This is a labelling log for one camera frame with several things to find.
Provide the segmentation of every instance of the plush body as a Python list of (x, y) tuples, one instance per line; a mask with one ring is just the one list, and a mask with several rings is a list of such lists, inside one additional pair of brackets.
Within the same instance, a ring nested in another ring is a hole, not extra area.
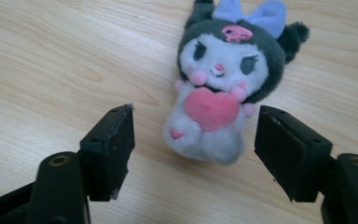
[(301, 23), (285, 26), (282, 2), (242, 15), (234, 0), (197, 0), (178, 50), (181, 78), (164, 127), (167, 144), (200, 161), (231, 164), (244, 151), (253, 104), (279, 84), (283, 68), (308, 38)]

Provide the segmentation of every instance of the wooden table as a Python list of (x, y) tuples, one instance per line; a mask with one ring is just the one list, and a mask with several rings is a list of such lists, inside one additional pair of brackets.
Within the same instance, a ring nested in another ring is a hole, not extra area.
[(162, 138), (191, 0), (0, 1), (0, 195), (132, 103), (130, 173), (117, 201), (90, 204), (93, 223), (322, 223), (323, 195), (290, 203), (255, 155), (257, 113), (278, 107), (332, 141), (334, 157), (358, 154), (358, 1), (285, 3), (310, 39), (246, 121), (246, 153), (221, 166), (181, 158)]

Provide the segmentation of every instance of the pink skull emblem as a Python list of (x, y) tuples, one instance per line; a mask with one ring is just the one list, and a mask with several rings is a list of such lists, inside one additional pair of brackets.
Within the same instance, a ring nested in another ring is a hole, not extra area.
[(252, 31), (245, 29), (239, 25), (228, 25), (222, 30), (226, 36), (227, 41), (241, 42), (242, 40), (249, 40), (253, 37)]

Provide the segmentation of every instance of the lavender bow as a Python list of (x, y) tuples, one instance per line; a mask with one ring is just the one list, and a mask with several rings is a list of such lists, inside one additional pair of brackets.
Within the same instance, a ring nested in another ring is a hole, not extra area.
[(262, 3), (252, 13), (242, 15), (240, 0), (221, 0), (213, 12), (213, 18), (234, 23), (246, 20), (278, 38), (286, 22), (286, 6), (282, 1), (270, 0)]

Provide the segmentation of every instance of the kuromi plush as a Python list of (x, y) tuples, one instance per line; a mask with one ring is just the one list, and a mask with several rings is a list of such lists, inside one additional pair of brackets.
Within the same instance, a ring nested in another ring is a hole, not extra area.
[(309, 29), (285, 25), (281, 1), (266, 1), (242, 14), (239, 0), (196, 0), (179, 45), (181, 78), (176, 103), (164, 127), (178, 154), (220, 164), (244, 151), (243, 127), (254, 103), (279, 84)]

